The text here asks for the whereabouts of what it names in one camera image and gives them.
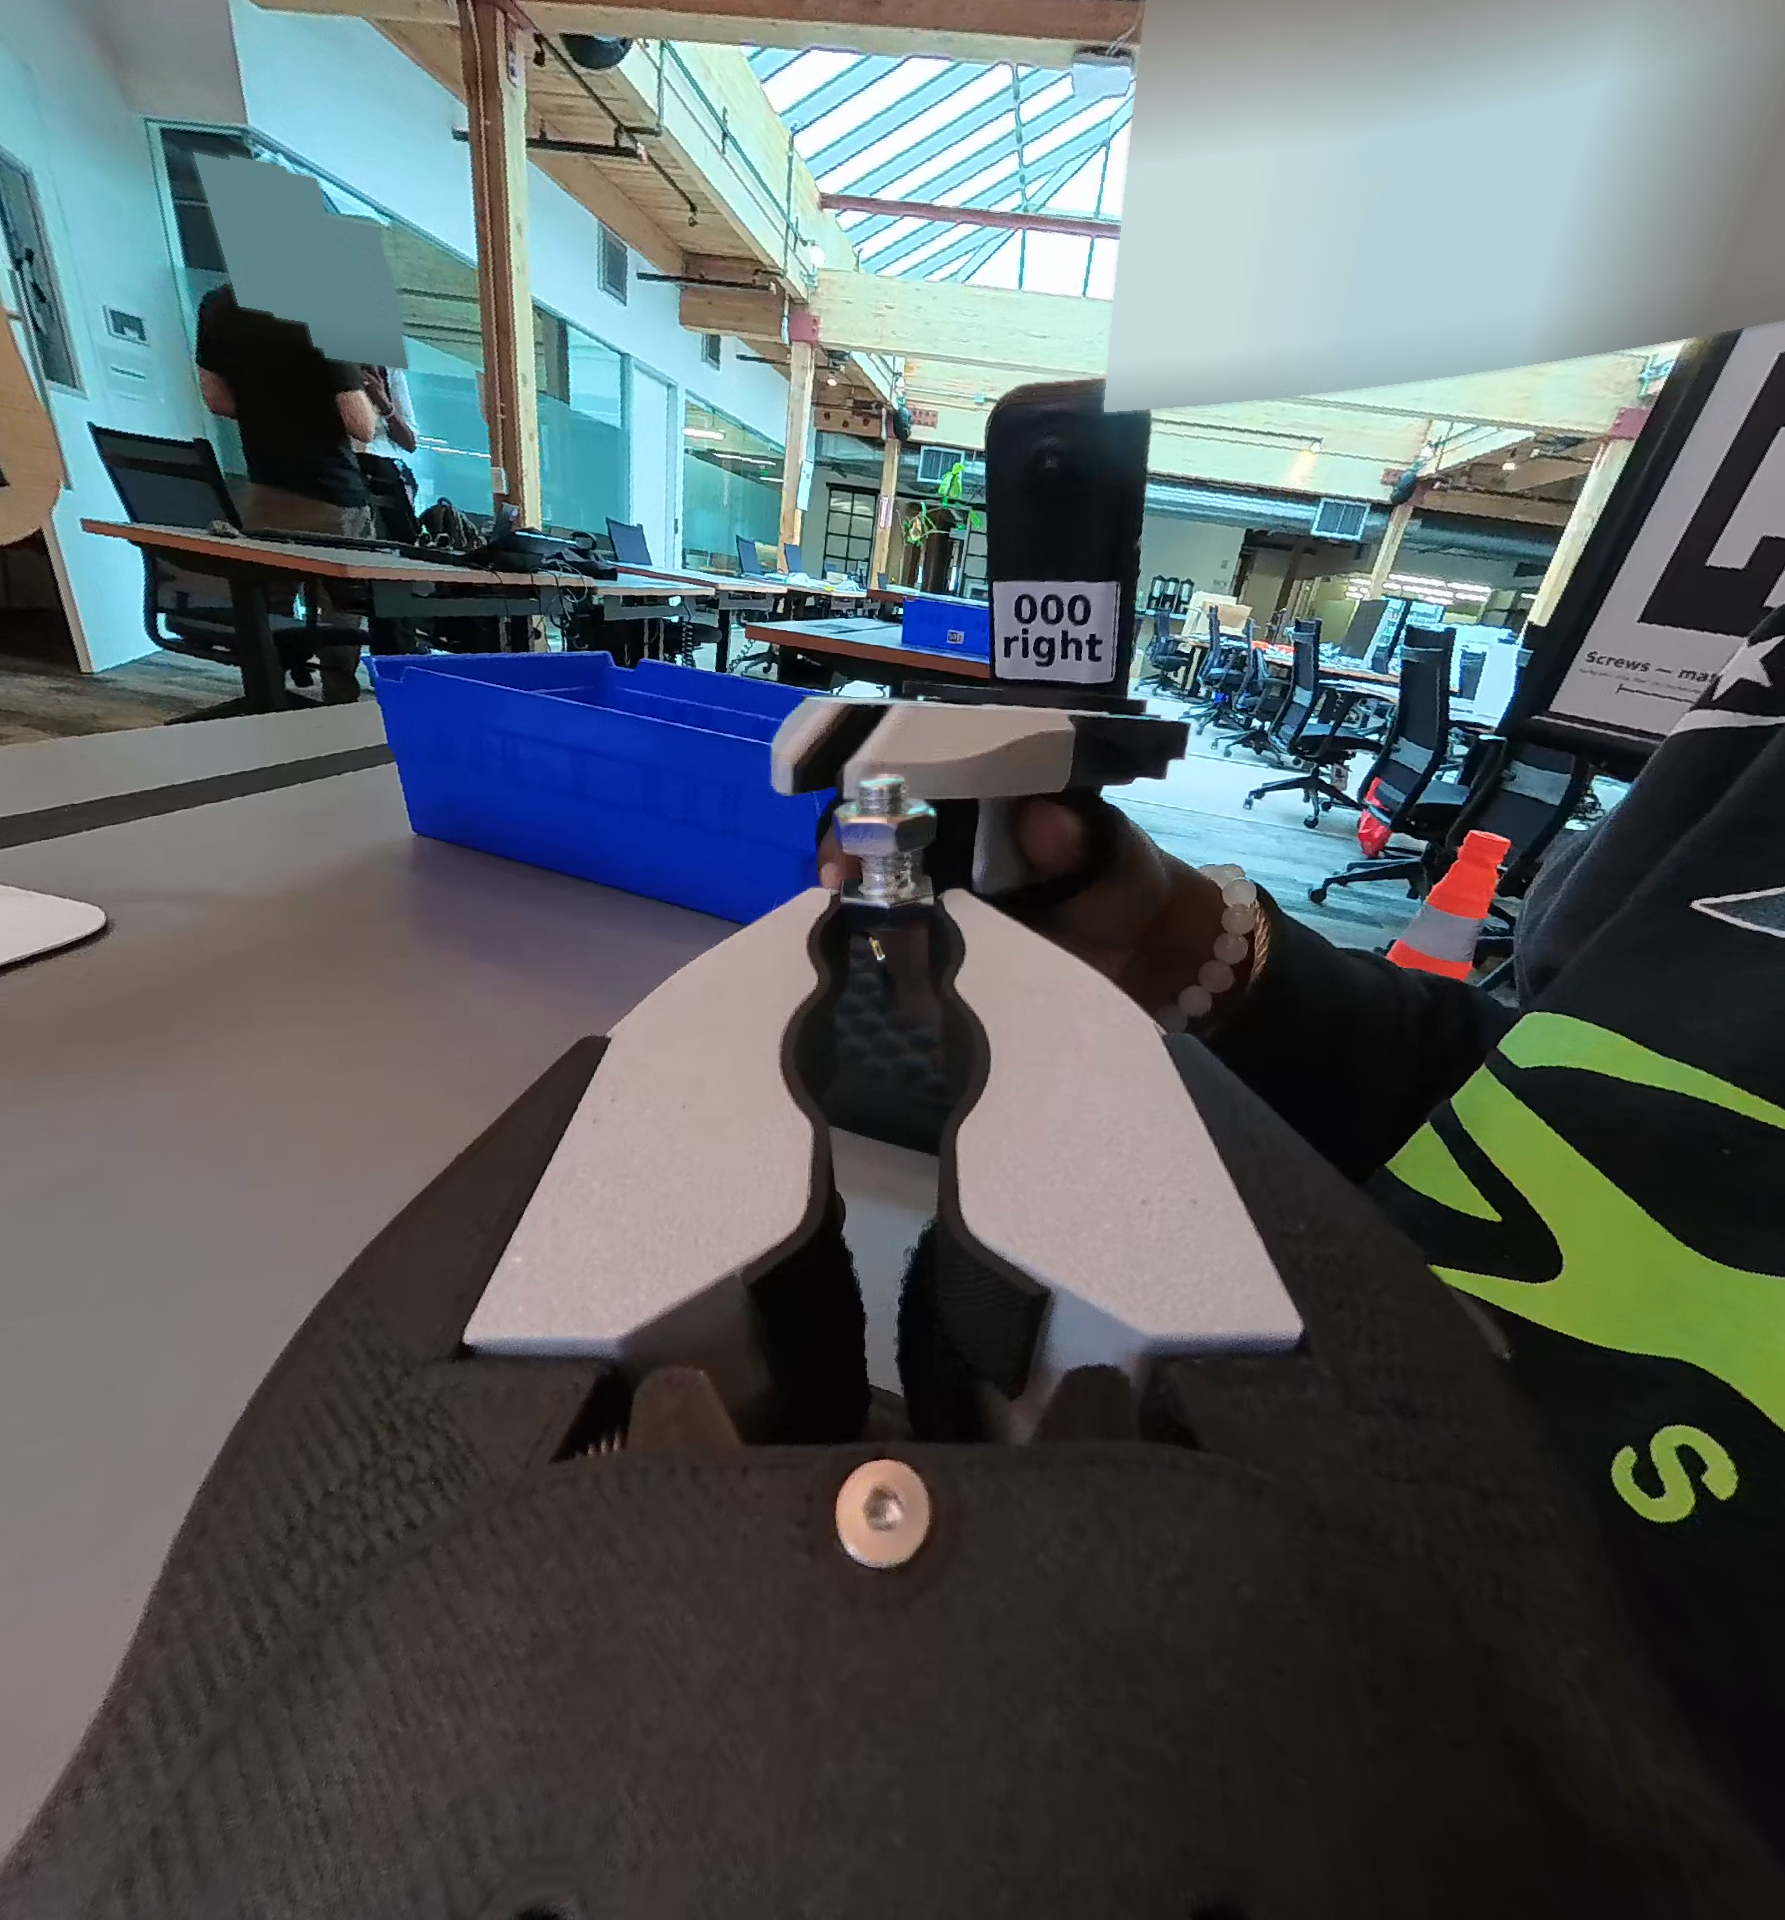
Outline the orange traffic cone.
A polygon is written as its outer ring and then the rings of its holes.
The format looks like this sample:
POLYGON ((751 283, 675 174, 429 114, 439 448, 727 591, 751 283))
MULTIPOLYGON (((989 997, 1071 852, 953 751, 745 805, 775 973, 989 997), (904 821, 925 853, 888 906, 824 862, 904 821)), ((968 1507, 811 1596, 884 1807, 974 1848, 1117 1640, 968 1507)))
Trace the orange traffic cone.
POLYGON ((1384 958, 1407 973, 1467 981, 1506 858, 1508 842, 1502 834, 1467 830, 1451 867, 1432 883, 1384 958))

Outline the person's right forearm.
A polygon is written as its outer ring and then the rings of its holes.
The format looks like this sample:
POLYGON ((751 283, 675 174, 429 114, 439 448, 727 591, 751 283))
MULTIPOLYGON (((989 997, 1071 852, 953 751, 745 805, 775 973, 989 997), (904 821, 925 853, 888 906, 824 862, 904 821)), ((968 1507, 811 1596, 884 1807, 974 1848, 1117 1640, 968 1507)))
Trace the person's right forearm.
POLYGON ((1351 1185, 1369 1182, 1518 1013, 1466 981, 1334 947, 1263 896, 1266 956, 1208 1051, 1351 1185))

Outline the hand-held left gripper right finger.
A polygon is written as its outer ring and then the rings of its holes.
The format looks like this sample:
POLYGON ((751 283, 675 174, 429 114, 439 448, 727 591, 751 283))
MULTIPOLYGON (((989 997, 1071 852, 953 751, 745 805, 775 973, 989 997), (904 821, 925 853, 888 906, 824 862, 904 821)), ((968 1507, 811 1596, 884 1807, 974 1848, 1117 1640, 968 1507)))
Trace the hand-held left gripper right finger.
POLYGON ((970 892, 938 905, 970 1049, 938 1169, 938 1313, 974 1376, 1019 1404, 1086 1367, 1294 1351, 1301 1316, 1160 1024, 970 892))

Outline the blue plastic bin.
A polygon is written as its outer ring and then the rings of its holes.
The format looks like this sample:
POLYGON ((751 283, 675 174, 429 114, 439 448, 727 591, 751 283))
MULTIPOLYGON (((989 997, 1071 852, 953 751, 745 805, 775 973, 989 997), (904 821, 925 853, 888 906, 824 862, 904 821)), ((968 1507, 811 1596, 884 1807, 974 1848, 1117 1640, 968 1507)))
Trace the blue plastic bin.
POLYGON ((791 686, 605 654, 372 659, 413 832, 752 923, 816 885, 830 795, 770 786, 791 686))

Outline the black hoodie with green print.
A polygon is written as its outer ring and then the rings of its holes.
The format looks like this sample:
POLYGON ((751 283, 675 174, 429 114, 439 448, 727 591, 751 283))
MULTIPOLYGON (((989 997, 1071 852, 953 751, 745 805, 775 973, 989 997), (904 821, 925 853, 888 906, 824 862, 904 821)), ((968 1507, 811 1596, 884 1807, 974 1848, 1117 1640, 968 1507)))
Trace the black hoodie with green print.
POLYGON ((1374 1180, 1596 1510, 1785 1862, 1785 595, 1527 896, 1518 1016, 1374 1180))

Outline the black mesh office chair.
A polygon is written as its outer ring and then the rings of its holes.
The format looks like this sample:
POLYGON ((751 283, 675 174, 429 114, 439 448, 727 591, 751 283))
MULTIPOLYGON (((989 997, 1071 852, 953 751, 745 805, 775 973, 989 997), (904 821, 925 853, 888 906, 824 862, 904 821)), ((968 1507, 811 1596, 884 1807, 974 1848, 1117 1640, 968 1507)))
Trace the black mesh office chair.
POLYGON ((237 697, 202 708, 197 719, 319 708, 317 618, 299 618, 286 597, 298 579, 209 552, 234 544, 242 527, 207 439, 87 432, 124 512, 115 534, 144 562, 146 635, 167 654, 228 665, 239 674, 237 697))

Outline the black honeycomb cushion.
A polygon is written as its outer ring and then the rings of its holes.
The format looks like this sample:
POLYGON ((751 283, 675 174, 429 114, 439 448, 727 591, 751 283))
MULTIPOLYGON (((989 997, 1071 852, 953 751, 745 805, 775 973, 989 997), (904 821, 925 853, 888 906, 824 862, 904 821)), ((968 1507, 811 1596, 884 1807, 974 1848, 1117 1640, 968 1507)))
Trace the black honeycomb cushion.
POLYGON ((841 926, 795 1064, 830 1129, 936 1157, 966 1086, 926 923, 841 926))

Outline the medium steel bolt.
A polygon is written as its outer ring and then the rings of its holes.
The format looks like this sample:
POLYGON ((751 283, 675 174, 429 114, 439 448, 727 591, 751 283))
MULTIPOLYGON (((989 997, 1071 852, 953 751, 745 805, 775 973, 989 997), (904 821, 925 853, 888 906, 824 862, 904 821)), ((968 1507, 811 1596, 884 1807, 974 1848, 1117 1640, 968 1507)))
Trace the medium steel bolt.
MULTIPOLYGON (((869 776, 858 786, 858 794, 843 805, 864 800, 878 809, 904 809, 909 805, 926 805, 916 798, 904 776, 869 776)), ((906 852, 890 858, 852 859, 859 867, 858 877, 844 885, 844 896, 871 909, 903 910, 926 906, 933 898, 926 876, 926 852, 906 852)))

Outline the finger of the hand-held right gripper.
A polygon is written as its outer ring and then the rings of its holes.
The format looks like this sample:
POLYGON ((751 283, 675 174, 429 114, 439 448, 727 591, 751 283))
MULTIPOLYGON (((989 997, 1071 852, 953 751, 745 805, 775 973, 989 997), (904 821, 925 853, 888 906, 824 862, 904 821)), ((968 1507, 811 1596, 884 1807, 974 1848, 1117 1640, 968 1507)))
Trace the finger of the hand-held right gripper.
POLYGON ((847 794, 847 770, 871 742, 888 711, 888 705, 794 708, 770 741, 770 789, 784 798, 847 794))
POLYGON ((1039 798, 1071 783, 1073 752, 1062 710, 884 708, 836 783, 847 800, 880 777, 925 805, 1039 798))

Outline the row of black office chairs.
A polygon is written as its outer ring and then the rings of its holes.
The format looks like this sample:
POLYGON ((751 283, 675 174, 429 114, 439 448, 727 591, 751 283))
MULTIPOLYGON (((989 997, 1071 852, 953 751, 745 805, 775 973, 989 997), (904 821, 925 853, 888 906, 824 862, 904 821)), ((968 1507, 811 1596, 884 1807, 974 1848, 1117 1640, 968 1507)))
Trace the row of black office chairs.
POLYGON ((1513 674, 1518 648, 1456 628, 1404 628, 1371 666, 1334 661, 1311 623, 1284 643, 1224 643, 1202 663, 1187 719, 1188 759, 1135 781, 1122 806, 1188 863, 1234 862, 1290 913, 1349 947, 1381 946, 1449 869, 1472 829, 1502 834, 1494 930, 1508 930, 1530 880, 1599 806, 1591 765, 1506 741, 1477 700, 1480 671, 1513 674), (1376 859, 1359 856, 1364 781, 1401 805, 1376 859))

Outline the black framed marker sign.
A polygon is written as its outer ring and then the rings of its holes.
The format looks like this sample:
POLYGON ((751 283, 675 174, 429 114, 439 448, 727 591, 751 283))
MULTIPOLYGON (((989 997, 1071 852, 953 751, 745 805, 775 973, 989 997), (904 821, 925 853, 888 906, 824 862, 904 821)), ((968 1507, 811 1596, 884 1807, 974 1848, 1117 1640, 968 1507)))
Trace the black framed marker sign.
POLYGON ((1656 746, 1785 597, 1785 323, 1686 345, 1502 723, 1599 756, 1656 746))

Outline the person's right hand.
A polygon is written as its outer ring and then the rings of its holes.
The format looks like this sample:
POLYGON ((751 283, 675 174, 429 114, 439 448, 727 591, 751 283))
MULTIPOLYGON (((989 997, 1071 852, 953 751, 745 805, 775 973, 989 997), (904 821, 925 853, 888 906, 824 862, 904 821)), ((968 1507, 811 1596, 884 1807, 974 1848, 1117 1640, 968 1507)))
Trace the person's right hand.
POLYGON ((1220 891, 1103 801, 1021 800, 1007 830, 1024 887, 989 903, 1170 1019, 1212 958, 1220 891))

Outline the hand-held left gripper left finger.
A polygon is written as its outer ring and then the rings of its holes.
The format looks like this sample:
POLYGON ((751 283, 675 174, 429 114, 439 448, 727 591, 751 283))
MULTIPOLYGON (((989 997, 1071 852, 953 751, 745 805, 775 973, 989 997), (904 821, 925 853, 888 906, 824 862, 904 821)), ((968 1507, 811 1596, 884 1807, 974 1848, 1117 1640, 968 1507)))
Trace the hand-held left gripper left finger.
POLYGON ((607 1034, 463 1340, 650 1373, 850 1373, 830 1145, 787 1077, 836 896, 707 947, 607 1034))

